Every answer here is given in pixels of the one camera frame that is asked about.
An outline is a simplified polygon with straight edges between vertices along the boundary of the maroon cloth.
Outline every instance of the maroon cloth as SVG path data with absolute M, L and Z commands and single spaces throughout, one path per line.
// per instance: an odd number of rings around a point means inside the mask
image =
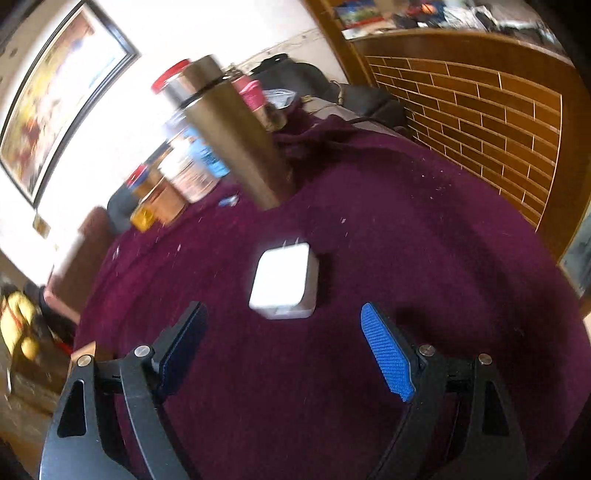
M 360 480 L 402 412 L 361 332 L 361 307 L 374 301 L 445 354 L 492 355 L 537 474 L 591 390 L 591 348 L 567 281 L 485 182 L 406 139 L 336 116 L 314 122 L 295 111 L 276 136 L 301 182 L 281 207 L 260 212 L 244 196 L 217 207 L 236 192 L 220 185 L 171 227 L 122 235 L 76 347 L 96 340 L 125 355 L 201 300 L 209 329 L 164 407 L 202 477 Z M 317 309 L 265 320 L 248 308 L 258 258 L 296 239 L 320 259 Z

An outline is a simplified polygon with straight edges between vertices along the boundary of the white power adapter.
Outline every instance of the white power adapter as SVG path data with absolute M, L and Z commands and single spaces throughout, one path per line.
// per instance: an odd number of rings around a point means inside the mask
M 274 248 L 259 260 L 249 307 L 269 320 L 308 318 L 317 288 L 318 259 L 309 244 Z

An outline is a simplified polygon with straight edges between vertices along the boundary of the yellow stuffed animal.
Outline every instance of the yellow stuffed animal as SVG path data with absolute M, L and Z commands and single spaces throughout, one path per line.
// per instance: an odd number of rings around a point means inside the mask
M 37 307 L 15 288 L 4 287 L 0 297 L 0 332 L 12 355 L 21 337 L 21 350 L 29 360 L 35 361 L 39 342 L 31 336 L 33 318 L 39 313 Z

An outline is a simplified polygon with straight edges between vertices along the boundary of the blue textured pad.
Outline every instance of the blue textured pad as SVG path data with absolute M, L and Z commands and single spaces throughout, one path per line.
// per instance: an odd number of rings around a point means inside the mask
M 403 401 L 410 401 L 415 392 L 410 363 L 370 303 L 361 309 L 361 329 L 390 391 L 400 395 Z

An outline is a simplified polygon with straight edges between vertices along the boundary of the painting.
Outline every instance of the painting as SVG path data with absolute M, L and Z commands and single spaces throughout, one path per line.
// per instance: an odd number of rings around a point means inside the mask
M 137 56 L 91 1 L 79 3 L 46 42 L 0 137 L 2 166 L 34 207 L 83 118 Z

